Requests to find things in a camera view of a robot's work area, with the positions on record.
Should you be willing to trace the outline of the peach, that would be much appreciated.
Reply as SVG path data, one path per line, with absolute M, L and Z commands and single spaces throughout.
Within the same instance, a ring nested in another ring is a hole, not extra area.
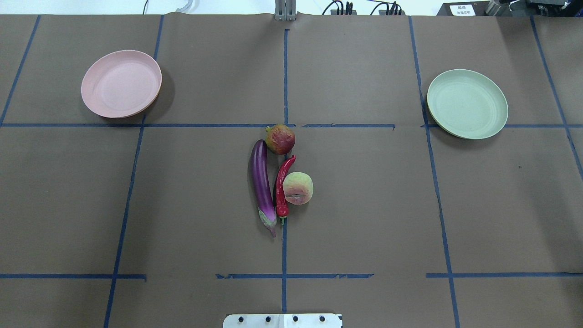
M 283 181 L 282 187 L 285 200 L 294 205 L 308 203 L 314 193 L 312 178 L 304 172 L 288 174 Z

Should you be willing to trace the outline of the red green pomegranate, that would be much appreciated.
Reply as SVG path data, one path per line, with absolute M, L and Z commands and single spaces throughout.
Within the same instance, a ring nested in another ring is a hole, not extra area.
M 265 128 L 265 143 L 269 150 L 277 155 L 286 155 L 294 147 L 296 136 L 285 124 L 276 124 Z

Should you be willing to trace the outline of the purple eggplant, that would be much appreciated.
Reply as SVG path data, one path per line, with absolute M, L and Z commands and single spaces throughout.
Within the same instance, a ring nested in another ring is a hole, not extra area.
M 273 238 L 276 237 L 277 217 L 271 199 L 271 184 L 267 168 L 267 145 L 263 139 L 254 143 L 250 156 L 251 179 L 255 193 L 258 216 Z

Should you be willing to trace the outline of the red chili pepper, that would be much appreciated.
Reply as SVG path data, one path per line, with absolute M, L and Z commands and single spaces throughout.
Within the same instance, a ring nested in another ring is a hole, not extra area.
M 285 199 L 285 192 L 283 190 L 283 183 L 289 172 L 289 169 L 291 168 L 292 164 L 294 164 L 295 160 L 296 160 L 295 155 L 292 155 L 290 158 L 284 160 L 281 166 L 279 167 L 276 176 L 274 189 L 274 203 L 276 215 L 281 220 L 282 226 L 285 226 L 285 220 L 289 214 L 289 208 L 287 205 L 287 201 Z

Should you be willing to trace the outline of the green plate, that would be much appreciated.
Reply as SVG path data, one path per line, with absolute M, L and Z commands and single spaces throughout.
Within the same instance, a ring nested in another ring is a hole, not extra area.
M 436 76 L 427 91 L 427 106 L 442 129 L 470 140 L 493 137 L 509 116 L 508 101 L 500 87 L 469 69 L 450 69 Z

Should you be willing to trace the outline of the pink plate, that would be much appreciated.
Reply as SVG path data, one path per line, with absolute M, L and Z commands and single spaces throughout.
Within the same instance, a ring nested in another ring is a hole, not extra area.
M 148 108 L 161 87 L 162 69 L 152 56 L 121 50 L 103 56 L 86 71 L 81 97 L 103 118 L 129 118 Z

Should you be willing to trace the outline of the black labelled box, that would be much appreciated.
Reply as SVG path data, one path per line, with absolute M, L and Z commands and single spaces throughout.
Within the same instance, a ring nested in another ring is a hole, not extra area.
M 486 1 L 463 1 L 443 3 L 437 12 L 437 16 L 486 16 L 486 7 L 489 0 Z

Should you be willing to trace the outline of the grey aluminium post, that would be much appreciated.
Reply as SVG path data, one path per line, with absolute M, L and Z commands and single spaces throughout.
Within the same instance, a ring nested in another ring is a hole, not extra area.
M 295 21 L 297 19 L 297 0 L 275 0 L 275 21 Z

